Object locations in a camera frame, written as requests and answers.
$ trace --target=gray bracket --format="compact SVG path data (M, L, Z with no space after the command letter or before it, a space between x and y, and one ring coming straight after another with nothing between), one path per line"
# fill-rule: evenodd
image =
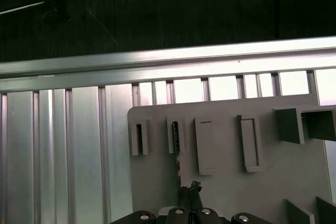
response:
M214 142L213 120L211 118L195 119L198 171L200 175L212 175L216 172L217 153Z
M248 173L263 170L259 119L255 115L239 115L243 157Z

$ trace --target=metal frame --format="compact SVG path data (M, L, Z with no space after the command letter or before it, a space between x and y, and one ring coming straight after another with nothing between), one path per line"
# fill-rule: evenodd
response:
M0 64L0 90L313 71L336 68L335 53L336 37L326 37L7 62Z

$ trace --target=dark background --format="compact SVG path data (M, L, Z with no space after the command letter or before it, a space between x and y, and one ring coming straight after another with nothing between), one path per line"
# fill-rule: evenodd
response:
M0 11L42 0L0 0ZM61 0L0 15L0 60L274 40L272 0ZM281 0L279 39L336 33L336 0Z

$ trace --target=gray plastic board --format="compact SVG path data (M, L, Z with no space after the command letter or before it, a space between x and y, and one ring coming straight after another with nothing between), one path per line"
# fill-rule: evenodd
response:
M221 210L227 218L249 212L272 223L288 223L288 199L317 217L316 196L331 200L324 142L306 140L300 145L281 141L274 112L274 108L317 105L307 94L132 108L128 114L130 148L136 142L136 130L139 136L135 125L142 126L145 138L137 143L135 152L130 151L134 211L157 214L162 207L177 204L176 159L170 153L167 121L179 120L185 145L180 154L182 186L193 180L201 182L204 206ZM247 172L244 157L256 152L244 156L243 150L251 146L242 144L240 119L250 116L259 124L260 169ZM211 122L198 129L197 139L195 122ZM247 129L254 125L246 123Z

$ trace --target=bolt head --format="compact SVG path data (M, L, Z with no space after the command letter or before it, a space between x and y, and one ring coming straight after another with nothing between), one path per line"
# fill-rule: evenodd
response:
M248 222L250 219L247 217L247 216L245 216L245 215L240 215L239 217L238 217L238 219L239 220L241 220L242 222Z
M211 211L209 209L207 209L207 208L204 208L202 210L202 213L204 213L205 215L209 215L211 213Z

